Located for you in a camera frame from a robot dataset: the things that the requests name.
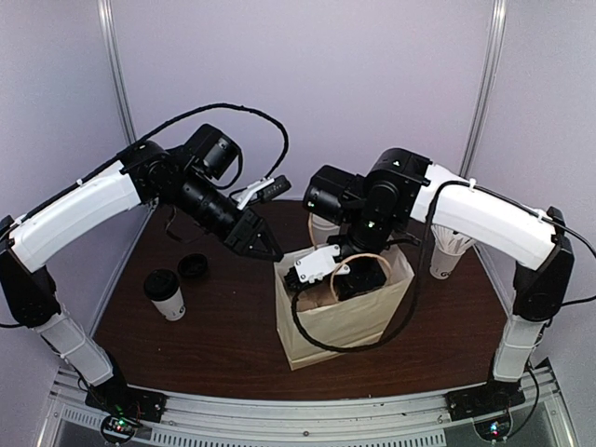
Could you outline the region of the white paper cup stack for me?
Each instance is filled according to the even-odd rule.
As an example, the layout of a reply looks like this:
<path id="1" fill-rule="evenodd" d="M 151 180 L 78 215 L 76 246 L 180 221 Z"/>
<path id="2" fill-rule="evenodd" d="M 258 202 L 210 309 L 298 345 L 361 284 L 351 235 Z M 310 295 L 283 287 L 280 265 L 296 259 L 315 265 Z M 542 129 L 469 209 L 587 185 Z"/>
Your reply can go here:
<path id="1" fill-rule="evenodd" d="M 307 227 L 310 241 L 315 248 L 325 245 L 329 237 L 338 236 L 341 231 L 339 225 L 313 213 L 309 214 Z"/>

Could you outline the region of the cardboard cup carrier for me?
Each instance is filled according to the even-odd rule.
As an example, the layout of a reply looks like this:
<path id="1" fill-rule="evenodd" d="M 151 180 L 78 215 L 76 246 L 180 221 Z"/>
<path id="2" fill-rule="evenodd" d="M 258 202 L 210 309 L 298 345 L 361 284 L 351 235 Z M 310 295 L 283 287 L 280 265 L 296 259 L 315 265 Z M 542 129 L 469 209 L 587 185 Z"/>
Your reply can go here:
<path id="1" fill-rule="evenodd" d="M 331 286 L 328 283 L 322 283 L 302 291 L 298 296 L 296 307 L 298 312 L 305 312 L 336 304 L 338 304 L 338 300 L 333 294 Z"/>

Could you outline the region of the white paper bag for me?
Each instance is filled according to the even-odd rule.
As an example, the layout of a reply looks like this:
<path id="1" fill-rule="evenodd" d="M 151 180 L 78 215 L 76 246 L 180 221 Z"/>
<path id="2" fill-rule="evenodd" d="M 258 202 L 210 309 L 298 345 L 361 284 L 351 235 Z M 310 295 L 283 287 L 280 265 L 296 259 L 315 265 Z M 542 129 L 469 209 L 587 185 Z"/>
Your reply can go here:
<path id="1" fill-rule="evenodd" d="M 392 267 L 391 275 L 382 288 L 336 305 L 297 311 L 309 335 L 326 345 L 338 347 L 368 345 L 381 339 L 390 320 L 401 308 L 401 302 L 414 279 L 414 271 L 400 247 L 393 246 L 384 251 L 382 256 L 386 259 L 384 265 Z M 293 322 L 293 294 L 284 282 L 290 262 L 283 258 L 281 262 L 273 264 L 273 268 L 277 332 L 290 369 L 295 371 L 335 358 L 335 352 L 308 343 Z"/>

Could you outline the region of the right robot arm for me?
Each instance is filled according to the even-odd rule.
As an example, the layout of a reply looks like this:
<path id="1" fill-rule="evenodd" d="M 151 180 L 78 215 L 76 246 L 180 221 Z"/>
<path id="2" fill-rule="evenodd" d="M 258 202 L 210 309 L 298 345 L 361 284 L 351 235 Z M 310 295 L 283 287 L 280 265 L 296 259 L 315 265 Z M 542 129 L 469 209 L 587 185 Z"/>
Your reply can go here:
<path id="1" fill-rule="evenodd" d="M 378 254 L 411 219 L 437 224 L 513 258 L 515 300 L 486 384 L 471 393 L 493 412 L 519 390 L 539 334 L 561 309 L 575 256 L 556 208 L 528 209 L 402 148 L 385 150 L 366 176 L 325 165 L 310 180 L 303 206 L 342 236 L 294 262 L 299 285 L 339 272 L 342 261 Z"/>

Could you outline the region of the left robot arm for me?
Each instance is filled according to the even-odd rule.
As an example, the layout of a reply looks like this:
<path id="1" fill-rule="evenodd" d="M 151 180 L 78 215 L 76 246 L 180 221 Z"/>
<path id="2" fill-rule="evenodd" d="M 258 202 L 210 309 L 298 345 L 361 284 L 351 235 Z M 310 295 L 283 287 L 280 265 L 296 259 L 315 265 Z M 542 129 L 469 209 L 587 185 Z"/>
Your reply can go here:
<path id="1" fill-rule="evenodd" d="M 213 184 L 239 157 L 233 140 L 204 124 L 171 149 L 139 142 L 44 207 L 1 222 L 1 287 L 11 316 L 72 365 L 91 396 L 113 413 L 133 406 L 133 392 L 113 357 L 57 301 L 47 261 L 99 224 L 154 200 L 184 212 L 239 256 L 280 261 L 283 251 L 266 221 Z"/>

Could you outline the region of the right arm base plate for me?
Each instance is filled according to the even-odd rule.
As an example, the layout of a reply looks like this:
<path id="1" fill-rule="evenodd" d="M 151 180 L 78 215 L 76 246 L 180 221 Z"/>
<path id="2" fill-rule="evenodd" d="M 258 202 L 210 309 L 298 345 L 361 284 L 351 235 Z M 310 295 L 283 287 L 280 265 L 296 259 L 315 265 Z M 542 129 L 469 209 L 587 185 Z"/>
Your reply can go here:
<path id="1" fill-rule="evenodd" d="M 445 395 L 453 422 L 471 419 L 475 433 L 491 443 L 504 441 L 513 432 L 511 409 L 526 398 L 519 383 L 490 381 Z"/>

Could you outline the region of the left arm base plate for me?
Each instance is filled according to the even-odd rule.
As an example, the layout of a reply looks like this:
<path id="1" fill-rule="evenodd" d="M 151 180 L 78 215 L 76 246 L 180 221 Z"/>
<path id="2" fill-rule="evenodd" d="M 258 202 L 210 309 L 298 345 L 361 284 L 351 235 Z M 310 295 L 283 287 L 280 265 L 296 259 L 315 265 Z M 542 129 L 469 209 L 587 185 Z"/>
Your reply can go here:
<path id="1" fill-rule="evenodd" d="M 163 393 L 129 387 L 124 396 L 109 400 L 96 388 L 87 391 L 85 404 L 103 411 L 100 434 L 110 444 L 121 445 L 140 435 L 149 435 L 149 423 L 160 423 L 166 409 Z"/>

